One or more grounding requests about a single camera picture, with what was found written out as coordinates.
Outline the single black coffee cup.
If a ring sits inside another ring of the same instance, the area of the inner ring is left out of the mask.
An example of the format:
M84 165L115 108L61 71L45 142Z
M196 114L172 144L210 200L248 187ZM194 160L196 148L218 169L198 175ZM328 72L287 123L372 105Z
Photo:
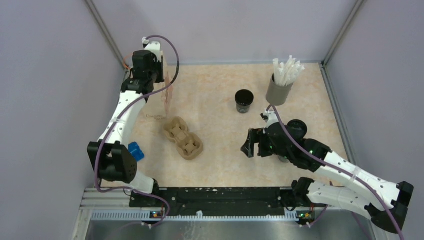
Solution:
M280 156L280 155L278 155L278 159L279 159L282 163L288 163L288 162L289 162L289 160L288 160L286 157L284 157L284 156Z

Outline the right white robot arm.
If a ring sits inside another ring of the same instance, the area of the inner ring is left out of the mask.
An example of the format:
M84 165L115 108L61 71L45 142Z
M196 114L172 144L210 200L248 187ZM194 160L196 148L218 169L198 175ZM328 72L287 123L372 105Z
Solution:
M293 143L278 122L265 128L251 128L241 151L252 158L255 144L258 156L272 155L289 161L297 168L334 179L342 187L301 177L292 182L293 200L299 206L324 204L359 214L380 229L396 234L404 226L413 185L393 183L376 177L340 157L327 145L305 138L307 125L298 119L286 126Z

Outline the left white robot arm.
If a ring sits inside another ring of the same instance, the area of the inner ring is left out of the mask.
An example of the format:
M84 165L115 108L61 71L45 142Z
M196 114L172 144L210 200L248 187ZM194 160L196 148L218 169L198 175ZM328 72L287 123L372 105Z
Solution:
M122 83L118 102L105 131L91 141L87 153L94 171L94 184L101 193L101 182L120 182L125 190L142 193L141 200L149 207L160 202L153 178L138 171L136 158L129 149L130 137L139 113L150 96L157 93L156 83L164 82L164 57L161 51L138 50L132 55L133 67Z

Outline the beige paper takeout bag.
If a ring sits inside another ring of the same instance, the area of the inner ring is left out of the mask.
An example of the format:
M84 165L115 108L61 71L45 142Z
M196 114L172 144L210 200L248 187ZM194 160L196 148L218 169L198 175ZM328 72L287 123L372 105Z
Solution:
M134 79L133 73L132 73L133 53L128 54L123 59L123 65L129 71L129 76L124 81L121 87L121 90L123 92L129 90L137 94L146 95L154 91L158 91L168 86L172 82L172 78L170 77L170 73L168 70L168 63L163 51L162 51L162 57L163 57L164 82L155 83L156 76L152 76L151 79L147 79L147 80ZM146 119L149 119L151 121L160 121L160 120L166 119L168 117L172 97L173 97L173 87L170 86L169 88L157 94L154 94L145 98L145 106L141 110L142 115Z

